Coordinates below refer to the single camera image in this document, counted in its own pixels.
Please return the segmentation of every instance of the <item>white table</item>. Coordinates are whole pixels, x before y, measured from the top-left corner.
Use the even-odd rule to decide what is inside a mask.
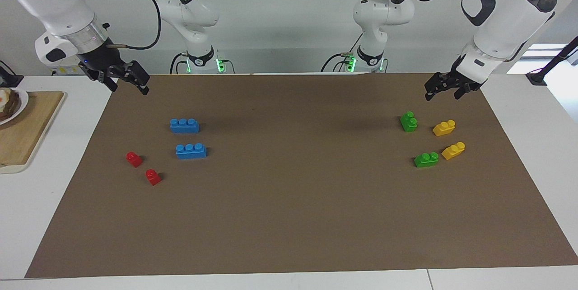
[[[63,90],[67,96],[29,168],[0,175],[0,290],[578,289],[578,266],[21,280],[110,96],[102,85],[80,76],[27,77],[21,87]],[[547,88],[531,86],[524,76],[494,75],[482,90],[576,251],[578,124]]]

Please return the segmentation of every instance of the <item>blue lego brick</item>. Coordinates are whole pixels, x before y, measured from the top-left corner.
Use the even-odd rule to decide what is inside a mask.
[[[200,126],[194,119],[171,119],[171,131],[173,133],[199,133]]]
[[[207,148],[202,143],[195,145],[179,144],[176,148],[177,158],[180,160],[207,158]]]

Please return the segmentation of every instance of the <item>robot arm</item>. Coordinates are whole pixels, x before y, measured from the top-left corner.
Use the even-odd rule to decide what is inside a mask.
[[[159,0],[163,20],[185,41],[187,62],[194,71],[219,71],[218,51],[209,41],[205,27],[219,20],[219,11],[210,0]]]
[[[119,78],[138,86],[147,94],[149,75],[136,61],[125,63],[107,31],[97,21],[84,0],[18,0],[30,14],[37,17],[46,33],[37,42],[37,54],[43,63],[55,63],[78,55],[80,66],[91,80],[114,91]]]
[[[462,0],[462,10],[479,27],[450,72],[425,84],[427,100],[452,88],[460,99],[477,91],[502,63],[511,61],[552,16],[557,0]]]
[[[357,49],[357,67],[375,71],[379,68],[387,43],[385,26],[411,21],[415,13],[413,0],[362,0],[355,5],[353,18],[363,30]]]

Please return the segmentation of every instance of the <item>toy block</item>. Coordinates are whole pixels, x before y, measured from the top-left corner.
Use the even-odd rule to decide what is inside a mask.
[[[200,126],[194,119],[171,119],[171,131],[173,133],[199,133]]]
[[[403,127],[404,131],[413,132],[415,129],[417,129],[417,119],[413,117],[413,112],[407,112],[403,114],[399,120],[401,121],[401,126]]]
[[[161,177],[154,169],[149,169],[146,171],[146,178],[149,180],[151,185],[157,185],[162,181]]]
[[[176,148],[177,158],[180,160],[199,159],[207,157],[207,148],[202,143],[182,145]]]
[[[438,164],[439,154],[437,152],[432,152],[431,154],[422,154],[421,156],[415,158],[415,166],[418,168],[432,167]]]
[[[433,128],[434,130],[433,133],[435,134],[436,137],[440,137],[454,132],[455,129],[456,129],[456,122],[449,120],[447,122],[442,122],[436,125]]]
[[[128,161],[128,163],[132,164],[133,167],[138,167],[140,166],[140,164],[143,163],[143,160],[141,157],[139,157],[137,154],[135,154],[134,152],[129,152],[126,154],[126,160]]]
[[[446,148],[442,152],[442,156],[446,158],[446,160],[450,160],[462,154],[464,150],[466,150],[466,144],[464,144],[464,142],[458,142]]]

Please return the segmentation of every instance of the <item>wooden cutting board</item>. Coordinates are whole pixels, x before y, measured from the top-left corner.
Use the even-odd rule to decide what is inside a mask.
[[[0,173],[26,169],[64,100],[64,92],[29,92],[28,105],[0,125]]]

